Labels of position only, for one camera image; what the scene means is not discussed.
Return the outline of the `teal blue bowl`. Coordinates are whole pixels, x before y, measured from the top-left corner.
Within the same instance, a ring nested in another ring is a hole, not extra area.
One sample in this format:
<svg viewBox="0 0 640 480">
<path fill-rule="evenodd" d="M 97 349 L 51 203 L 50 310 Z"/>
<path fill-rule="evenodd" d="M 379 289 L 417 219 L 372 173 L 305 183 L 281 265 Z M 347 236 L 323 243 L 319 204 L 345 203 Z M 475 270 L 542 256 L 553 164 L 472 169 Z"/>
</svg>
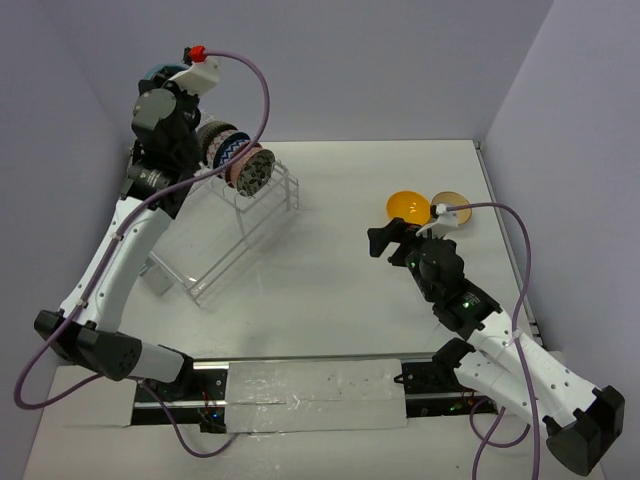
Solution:
<svg viewBox="0 0 640 480">
<path fill-rule="evenodd" d="M 183 63 L 163 63 L 155 65 L 144 75 L 144 79 L 153 80 L 156 76 L 160 76 L 164 80 L 167 80 L 187 68 L 188 66 Z"/>
</svg>

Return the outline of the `dark brown cream bowl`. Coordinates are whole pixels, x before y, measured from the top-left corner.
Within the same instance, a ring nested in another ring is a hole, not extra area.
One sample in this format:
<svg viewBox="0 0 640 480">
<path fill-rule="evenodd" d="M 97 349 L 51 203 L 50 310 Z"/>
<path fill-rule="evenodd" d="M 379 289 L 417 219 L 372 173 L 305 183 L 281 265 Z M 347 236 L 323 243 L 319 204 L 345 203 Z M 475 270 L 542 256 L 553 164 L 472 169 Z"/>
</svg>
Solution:
<svg viewBox="0 0 640 480">
<path fill-rule="evenodd" d="M 207 151 L 209 146 L 213 143 L 213 140 L 229 130 L 235 130 L 236 127 L 230 123 L 213 120 L 203 123 L 199 126 L 196 135 L 201 151 L 201 164 L 212 169 L 212 163 L 207 157 Z"/>
</svg>

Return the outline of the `blue triangle pattern bowl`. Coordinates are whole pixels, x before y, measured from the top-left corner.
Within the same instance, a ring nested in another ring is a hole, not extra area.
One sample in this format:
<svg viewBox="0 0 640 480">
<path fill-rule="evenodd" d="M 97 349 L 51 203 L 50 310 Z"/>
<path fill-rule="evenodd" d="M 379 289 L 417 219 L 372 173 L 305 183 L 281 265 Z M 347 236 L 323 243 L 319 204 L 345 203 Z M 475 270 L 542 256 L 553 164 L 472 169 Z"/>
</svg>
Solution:
<svg viewBox="0 0 640 480">
<path fill-rule="evenodd" d="M 212 168 L 216 169 L 224 166 L 235 154 L 235 152 L 250 142 L 250 137 L 245 132 L 237 130 L 228 130 L 222 132 L 219 136 L 215 137 L 211 147 L 212 153 Z"/>
</svg>

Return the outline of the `orange red patterned bowl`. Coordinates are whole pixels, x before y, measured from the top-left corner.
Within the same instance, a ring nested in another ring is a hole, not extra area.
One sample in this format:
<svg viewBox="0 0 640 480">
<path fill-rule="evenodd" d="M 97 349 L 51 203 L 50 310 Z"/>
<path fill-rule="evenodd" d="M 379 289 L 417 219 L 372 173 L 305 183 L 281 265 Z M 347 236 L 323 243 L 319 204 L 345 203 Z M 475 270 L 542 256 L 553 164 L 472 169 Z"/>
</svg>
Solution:
<svg viewBox="0 0 640 480">
<path fill-rule="evenodd" d="M 225 180 L 229 186 L 243 192 L 244 195 L 252 195 L 256 188 L 260 188 L 264 177 L 261 167 L 261 151 L 260 144 L 252 147 L 227 169 Z"/>
</svg>

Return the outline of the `black white floral bowl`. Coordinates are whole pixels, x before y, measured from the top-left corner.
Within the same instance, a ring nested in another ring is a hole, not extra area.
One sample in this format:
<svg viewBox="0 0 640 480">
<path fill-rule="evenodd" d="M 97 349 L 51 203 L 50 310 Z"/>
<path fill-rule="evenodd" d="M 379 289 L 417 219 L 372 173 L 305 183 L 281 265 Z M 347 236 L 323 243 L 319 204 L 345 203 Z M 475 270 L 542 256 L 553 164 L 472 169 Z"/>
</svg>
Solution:
<svg viewBox="0 0 640 480">
<path fill-rule="evenodd" d="M 254 147 L 234 165 L 235 188 L 240 195 L 254 196 L 270 180 L 275 164 L 271 150 Z"/>
</svg>

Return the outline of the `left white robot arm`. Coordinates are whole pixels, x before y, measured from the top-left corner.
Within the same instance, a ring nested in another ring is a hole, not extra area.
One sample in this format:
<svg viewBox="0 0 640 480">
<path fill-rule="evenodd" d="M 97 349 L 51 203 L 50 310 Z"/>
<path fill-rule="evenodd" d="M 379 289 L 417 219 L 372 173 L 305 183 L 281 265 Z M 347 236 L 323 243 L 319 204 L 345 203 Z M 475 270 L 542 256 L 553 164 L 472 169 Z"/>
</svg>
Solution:
<svg viewBox="0 0 640 480">
<path fill-rule="evenodd" d="M 78 286 L 36 332 L 62 359 L 111 380 L 138 374 L 159 348 L 120 332 L 124 306 L 157 241 L 177 217 L 200 167 L 199 98 L 156 73 L 138 84 L 131 163 L 101 244 Z"/>
</svg>

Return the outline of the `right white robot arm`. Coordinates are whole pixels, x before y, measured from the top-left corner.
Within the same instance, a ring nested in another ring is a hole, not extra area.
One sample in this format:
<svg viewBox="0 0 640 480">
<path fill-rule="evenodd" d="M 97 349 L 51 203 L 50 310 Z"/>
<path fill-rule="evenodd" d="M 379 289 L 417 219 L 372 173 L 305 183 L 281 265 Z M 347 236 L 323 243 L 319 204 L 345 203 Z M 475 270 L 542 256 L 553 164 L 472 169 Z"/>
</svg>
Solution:
<svg viewBox="0 0 640 480">
<path fill-rule="evenodd" d="M 396 244 L 389 263 L 408 270 L 435 317 L 455 335 L 433 357 L 437 385 L 486 395 L 538 427 L 564 467 L 589 475 L 622 433 L 623 395 L 580 377 L 514 328 L 508 312 L 465 276 L 454 241 L 400 218 L 368 229 L 367 237 L 375 258 Z"/>
</svg>

